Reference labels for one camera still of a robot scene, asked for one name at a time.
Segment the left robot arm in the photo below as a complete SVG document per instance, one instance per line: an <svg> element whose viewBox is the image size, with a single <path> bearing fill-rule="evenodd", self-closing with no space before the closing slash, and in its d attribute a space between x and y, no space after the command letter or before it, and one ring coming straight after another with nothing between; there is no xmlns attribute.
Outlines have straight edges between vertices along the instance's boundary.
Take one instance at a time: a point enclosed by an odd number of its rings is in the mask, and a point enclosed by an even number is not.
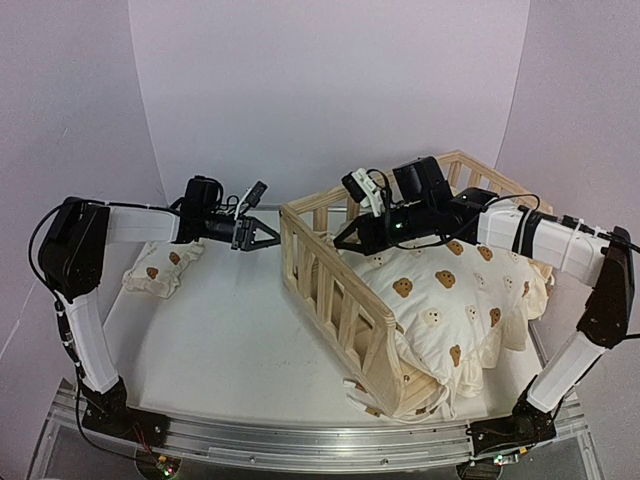
<svg viewBox="0 0 640 480"><path fill-rule="evenodd" d="M83 390L103 397L124 382L111 359L98 311L105 251L114 243L227 243L252 252L276 246L279 233L249 215L267 190L257 181L228 209L222 184L196 175L168 207L68 197L38 223L28 261L54 301L59 336Z"/></svg>

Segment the bear print cushion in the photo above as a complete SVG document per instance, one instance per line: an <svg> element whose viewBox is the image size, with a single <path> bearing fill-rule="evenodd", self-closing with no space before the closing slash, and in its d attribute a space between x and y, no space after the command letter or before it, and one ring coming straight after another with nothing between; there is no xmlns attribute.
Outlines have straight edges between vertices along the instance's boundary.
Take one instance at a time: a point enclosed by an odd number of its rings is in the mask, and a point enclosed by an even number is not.
<svg viewBox="0 0 640 480"><path fill-rule="evenodd" d="M550 267L484 245L410 242L368 257L339 254L392 311L400 363L413 369L403 377L427 381L398 414L404 422L437 410L452 418L457 397L478 396L502 349L525 350L528 323L545 312L550 294Z"/></svg>

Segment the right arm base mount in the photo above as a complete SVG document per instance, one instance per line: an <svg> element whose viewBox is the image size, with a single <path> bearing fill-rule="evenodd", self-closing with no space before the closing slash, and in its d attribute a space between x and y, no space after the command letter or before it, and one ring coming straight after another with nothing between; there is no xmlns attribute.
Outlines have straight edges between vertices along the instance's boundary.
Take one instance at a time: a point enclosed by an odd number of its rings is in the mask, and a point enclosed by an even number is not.
<svg viewBox="0 0 640 480"><path fill-rule="evenodd" d="M556 436L554 412L543 412L527 400L519 400L511 414L472 422L466 430L473 456L512 452Z"/></svg>

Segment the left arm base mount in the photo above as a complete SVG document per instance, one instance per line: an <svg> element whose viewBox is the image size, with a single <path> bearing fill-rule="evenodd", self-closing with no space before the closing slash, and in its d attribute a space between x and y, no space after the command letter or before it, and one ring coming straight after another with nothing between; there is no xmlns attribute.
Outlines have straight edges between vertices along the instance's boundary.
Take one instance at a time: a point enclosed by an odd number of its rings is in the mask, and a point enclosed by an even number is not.
<svg viewBox="0 0 640 480"><path fill-rule="evenodd" d="M141 410L127 404L128 392L122 377L105 393L99 393L80 381L86 400L81 426L91 432L161 447L167 438L169 418L161 413Z"/></svg>

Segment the wooden pet bed frame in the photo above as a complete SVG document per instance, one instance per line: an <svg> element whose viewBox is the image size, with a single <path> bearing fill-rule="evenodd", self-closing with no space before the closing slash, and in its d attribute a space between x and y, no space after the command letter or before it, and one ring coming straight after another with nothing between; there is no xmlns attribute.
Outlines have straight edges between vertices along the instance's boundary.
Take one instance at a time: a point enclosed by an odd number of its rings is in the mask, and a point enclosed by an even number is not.
<svg viewBox="0 0 640 480"><path fill-rule="evenodd" d="M403 377L413 369L400 363L392 311L345 263L339 254L345 250L333 245L344 225L366 211L350 203L330 223L329 208L347 199L345 188L336 187L281 206L283 280L364 393L358 407L399 420L427 381Z"/></svg>

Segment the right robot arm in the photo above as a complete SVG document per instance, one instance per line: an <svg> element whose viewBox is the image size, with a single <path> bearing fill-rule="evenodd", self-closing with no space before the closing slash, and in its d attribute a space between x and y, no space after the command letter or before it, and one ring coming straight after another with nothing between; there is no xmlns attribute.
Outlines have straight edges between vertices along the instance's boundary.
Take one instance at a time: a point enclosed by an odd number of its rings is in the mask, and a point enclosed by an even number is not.
<svg viewBox="0 0 640 480"><path fill-rule="evenodd" d="M605 232L477 187L454 192L432 157L381 182L362 168L342 183L362 210L333 244L392 311L398 356L436 382L404 415L476 396L500 349L524 348L528 321L546 307L544 268L569 274L591 295L576 331L526 389L526 405L505 418L510 441L539 431L541 412L625 339L634 280L624 229Z"/></svg>

